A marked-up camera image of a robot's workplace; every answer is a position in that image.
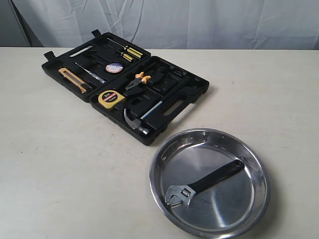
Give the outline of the black plastic tool case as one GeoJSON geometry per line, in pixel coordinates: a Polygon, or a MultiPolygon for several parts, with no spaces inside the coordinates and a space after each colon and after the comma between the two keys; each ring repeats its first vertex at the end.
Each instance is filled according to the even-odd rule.
{"type": "Polygon", "coordinates": [[[95,30],[93,31],[93,36],[92,40],[59,56],[54,55],[51,51],[45,53],[47,61],[42,65],[42,69],[49,77],[64,86],[81,100],[89,103],[95,110],[116,123],[144,145],[150,145],[160,133],[166,130],[168,124],[179,113],[189,104],[194,103],[209,87],[207,80],[160,57],[153,56],[150,52],[110,32],[100,33],[100,31],[95,30]],[[138,50],[143,54],[142,57],[138,58],[130,54],[124,50],[123,47],[109,41],[108,38],[124,46],[138,50]],[[124,59],[107,44],[132,56],[132,62],[124,59]],[[100,83],[77,66],[75,62],[103,78],[106,83],[100,83]],[[120,73],[112,74],[105,70],[106,65],[109,63],[121,63],[124,68],[120,73]],[[86,82],[91,87],[91,90],[81,93],[77,86],[58,72],[60,68],[67,68],[73,72],[86,82]],[[139,85],[128,91],[125,89],[135,78],[135,74],[139,74],[140,72],[146,73],[150,70],[164,73],[164,77],[159,83],[153,86],[139,85]],[[142,126],[150,130],[147,135],[144,135],[137,129],[134,130],[129,127],[124,119],[124,109],[127,109],[127,115],[131,120],[140,118],[186,76],[190,76],[192,80],[178,91],[175,96],[160,105],[142,120],[142,126]],[[98,103],[98,96],[106,90],[117,91],[123,95],[126,100],[117,103],[112,110],[107,110],[98,103]]]}

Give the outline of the adjustable wrench black handle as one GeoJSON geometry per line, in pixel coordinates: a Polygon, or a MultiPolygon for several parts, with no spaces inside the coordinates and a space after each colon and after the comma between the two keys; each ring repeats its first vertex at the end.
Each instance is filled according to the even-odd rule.
{"type": "Polygon", "coordinates": [[[205,177],[188,185],[171,185],[165,195],[165,203],[167,206],[177,206],[184,204],[190,205],[192,198],[201,192],[211,188],[219,182],[234,176],[245,168],[245,164],[241,160],[233,160],[223,165],[217,170],[211,172],[205,177]]]}

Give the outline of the yellow tape measure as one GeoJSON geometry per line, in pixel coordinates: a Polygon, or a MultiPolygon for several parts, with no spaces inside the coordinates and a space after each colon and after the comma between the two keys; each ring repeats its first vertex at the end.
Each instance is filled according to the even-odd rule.
{"type": "Polygon", "coordinates": [[[106,90],[98,96],[98,103],[107,110],[112,110],[117,103],[125,100],[123,95],[114,90],[106,90]]]}

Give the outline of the electrical tape roll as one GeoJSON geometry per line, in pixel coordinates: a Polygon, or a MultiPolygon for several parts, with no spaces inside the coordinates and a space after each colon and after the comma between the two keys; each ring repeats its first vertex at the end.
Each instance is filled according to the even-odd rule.
{"type": "Polygon", "coordinates": [[[120,73],[123,70],[123,65],[121,63],[109,63],[106,65],[105,70],[112,74],[120,73]]]}

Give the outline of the silver tester screwdriver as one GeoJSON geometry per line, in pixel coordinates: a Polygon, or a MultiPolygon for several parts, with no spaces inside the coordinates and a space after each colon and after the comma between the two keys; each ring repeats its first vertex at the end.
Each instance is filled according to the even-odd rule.
{"type": "Polygon", "coordinates": [[[96,80],[98,80],[100,83],[102,83],[102,84],[106,83],[106,81],[105,81],[103,78],[101,78],[100,76],[98,76],[98,75],[95,74],[94,72],[87,70],[86,68],[84,68],[83,66],[81,66],[81,65],[80,65],[79,63],[77,63],[77,62],[75,62],[75,64],[76,64],[77,66],[79,66],[81,69],[83,69],[87,74],[89,74],[90,76],[92,76],[93,78],[95,78],[96,80]]]}

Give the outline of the white backdrop curtain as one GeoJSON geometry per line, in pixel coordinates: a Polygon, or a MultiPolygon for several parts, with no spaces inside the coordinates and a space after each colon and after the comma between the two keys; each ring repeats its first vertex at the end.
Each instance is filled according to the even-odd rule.
{"type": "Polygon", "coordinates": [[[316,0],[3,0],[1,46],[76,47],[92,31],[145,49],[319,47],[316,0]]]}

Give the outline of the yellow utility knife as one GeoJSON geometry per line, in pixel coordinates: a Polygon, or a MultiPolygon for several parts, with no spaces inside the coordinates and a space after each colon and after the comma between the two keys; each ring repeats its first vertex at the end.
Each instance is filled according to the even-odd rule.
{"type": "Polygon", "coordinates": [[[82,79],[80,79],[77,75],[75,75],[73,72],[71,72],[67,68],[60,68],[58,72],[64,78],[68,79],[71,83],[77,86],[80,89],[81,93],[85,93],[91,90],[91,87],[86,82],[84,82],[82,79]]]}

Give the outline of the round stainless steel tray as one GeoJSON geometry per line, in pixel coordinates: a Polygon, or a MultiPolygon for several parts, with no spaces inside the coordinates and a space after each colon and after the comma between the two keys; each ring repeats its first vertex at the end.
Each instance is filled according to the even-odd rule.
{"type": "Polygon", "coordinates": [[[168,220],[206,239],[249,231],[270,200],[267,170],[256,152],[240,139],[209,128],[168,138],[153,156],[150,187],[168,220]]]}

